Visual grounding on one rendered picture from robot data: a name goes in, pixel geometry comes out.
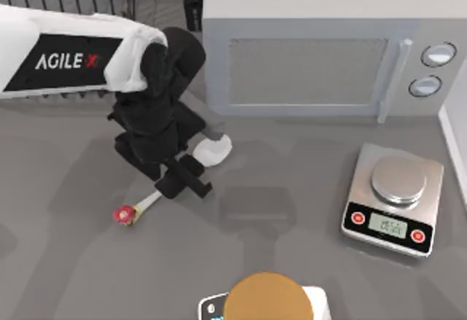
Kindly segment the round brown bread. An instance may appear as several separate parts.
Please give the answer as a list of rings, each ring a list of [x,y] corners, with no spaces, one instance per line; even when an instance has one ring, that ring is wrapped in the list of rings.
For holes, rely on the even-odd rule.
[[[302,286],[278,272],[251,273],[228,291],[224,320],[314,320],[314,308]]]

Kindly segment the silver kitchen scale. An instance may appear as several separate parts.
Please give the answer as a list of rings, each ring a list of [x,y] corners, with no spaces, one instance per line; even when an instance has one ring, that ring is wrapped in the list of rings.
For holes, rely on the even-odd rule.
[[[444,166],[436,160],[363,144],[341,231],[400,254],[428,257],[433,251],[443,178]]]

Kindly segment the grey microwave knob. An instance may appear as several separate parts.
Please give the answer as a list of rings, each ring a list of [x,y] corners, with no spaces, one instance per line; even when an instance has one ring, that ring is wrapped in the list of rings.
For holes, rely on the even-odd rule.
[[[409,93],[415,98],[427,98],[436,94],[442,86],[442,80],[434,75],[413,80],[409,87]]]
[[[437,68],[448,64],[457,55],[457,48],[450,42],[426,47],[420,57],[424,66]]]

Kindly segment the black bottle with red cap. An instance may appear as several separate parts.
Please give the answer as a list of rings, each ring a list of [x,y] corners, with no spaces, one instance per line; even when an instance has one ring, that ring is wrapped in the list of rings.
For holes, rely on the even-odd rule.
[[[183,0],[186,26],[189,31],[202,31],[203,0]]]

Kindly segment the grey microwave door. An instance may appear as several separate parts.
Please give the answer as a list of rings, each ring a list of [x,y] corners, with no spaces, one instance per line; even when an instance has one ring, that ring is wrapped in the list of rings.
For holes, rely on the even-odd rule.
[[[404,34],[375,19],[208,19],[207,100],[230,116],[377,115]]]

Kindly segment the pale grey rounded box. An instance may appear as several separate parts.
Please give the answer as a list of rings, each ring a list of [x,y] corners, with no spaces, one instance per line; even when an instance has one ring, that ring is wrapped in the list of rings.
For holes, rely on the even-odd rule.
[[[231,138],[224,134],[219,140],[205,138],[193,149],[192,156],[205,168],[221,164],[233,149]]]

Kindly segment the white kitchen scale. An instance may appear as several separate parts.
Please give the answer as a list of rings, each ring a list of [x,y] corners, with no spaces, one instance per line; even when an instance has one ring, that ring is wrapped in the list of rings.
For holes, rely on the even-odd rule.
[[[318,286],[302,286],[312,305],[313,320],[333,320],[327,294]],[[198,320],[225,320],[223,309],[228,292],[213,294],[201,299],[197,306]]]

